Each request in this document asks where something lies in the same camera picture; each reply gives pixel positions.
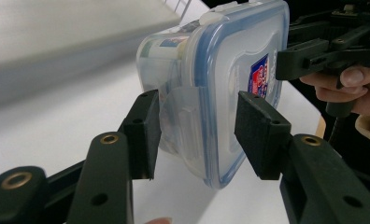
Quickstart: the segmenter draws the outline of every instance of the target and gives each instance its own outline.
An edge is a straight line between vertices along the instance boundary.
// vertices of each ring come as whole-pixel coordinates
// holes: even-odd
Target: translucent plastic box
[[[181,157],[211,188],[225,187],[245,159],[234,134],[238,92],[278,104],[276,57],[288,27],[284,1],[233,2],[150,35],[138,49],[143,89],[160,93],[160,148]]]

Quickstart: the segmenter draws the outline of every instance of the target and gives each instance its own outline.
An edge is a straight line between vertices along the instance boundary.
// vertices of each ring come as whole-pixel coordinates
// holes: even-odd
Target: mounting hole
[[[18,172],[8,176],[1,185],[2,189],[17,189],[31,180],[33,175],[30,172]]]
[[[92,205],[100,206],[108,201],[108,196],[105,193],[100,193],[92,197]]]
[[[317,146],[321,145],[320,140],[313,137],[313,136],[305,136],[305,137],[302,138],[302,141],[305,144],[308,144],[308,145],[313,146],[313,147],[317,147]]]
[[[108,134],[101,138],[100,142],[102,144],[112,144],[119,140],[119,137],[114,134]]]
[[[351,196],[345,196],[343,197],[343,200],[352,207],[363,207],[363,204],[360,202],[360,200],[351,197]]]
[[[133,119],[133,123],[142,123],[142,119]]]
[[[326,58],[319,58],[319,59],[317,59],[317,60],[315,60],[315,61],[312,61],[312,62],[311,62],[311,65],[321,64],[321,63],[324,63],[325,61],[327,61],[327,59],[326,59]]]

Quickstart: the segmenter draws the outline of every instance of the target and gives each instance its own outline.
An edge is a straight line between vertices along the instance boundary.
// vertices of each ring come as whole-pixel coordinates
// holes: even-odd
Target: white table
[[[28,78],[27,93],[0,101],[0,174],[34,165],[53,175],[84,160],[91,140],[116,131],[142,92],[135,49],[103,67],[56,74],[42,90],[43,73],[22,76],[16,78]],[[5,90],[15,83],[0,77]],[[292,133],[315,132],[320,114],[288,83],[278,110],[292,123]],[[175,224],[288,223],[278,184],[260,180],[245,161],[227,188],[213,190],[161,151],[155,179],[134,181],[135,223],[156,217],[172,217]]]

